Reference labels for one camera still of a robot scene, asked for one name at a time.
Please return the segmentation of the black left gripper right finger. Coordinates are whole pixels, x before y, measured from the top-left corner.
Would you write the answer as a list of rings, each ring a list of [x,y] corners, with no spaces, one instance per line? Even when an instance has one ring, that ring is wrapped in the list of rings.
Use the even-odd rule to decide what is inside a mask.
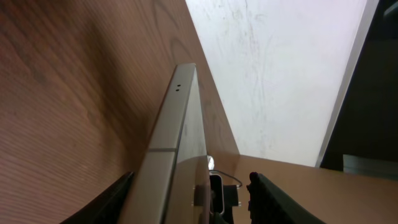
[[[263,174],[252,172],[248,210],[252,224],[324,224]]]

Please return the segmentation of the silver smartphone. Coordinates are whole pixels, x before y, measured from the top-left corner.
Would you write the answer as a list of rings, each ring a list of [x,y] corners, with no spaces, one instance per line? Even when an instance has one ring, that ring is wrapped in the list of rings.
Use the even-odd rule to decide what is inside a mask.
[[[177,65],[119,223],[208,223],[210,180],[197,68]]]

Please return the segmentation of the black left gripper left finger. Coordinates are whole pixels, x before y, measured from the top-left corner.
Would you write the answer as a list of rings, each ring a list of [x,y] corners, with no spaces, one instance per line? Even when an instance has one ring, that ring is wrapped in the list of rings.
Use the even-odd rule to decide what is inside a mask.
[[[134,172],[127,172],[82,209],[61,224],[117,223],[124,201],[134,180]]]

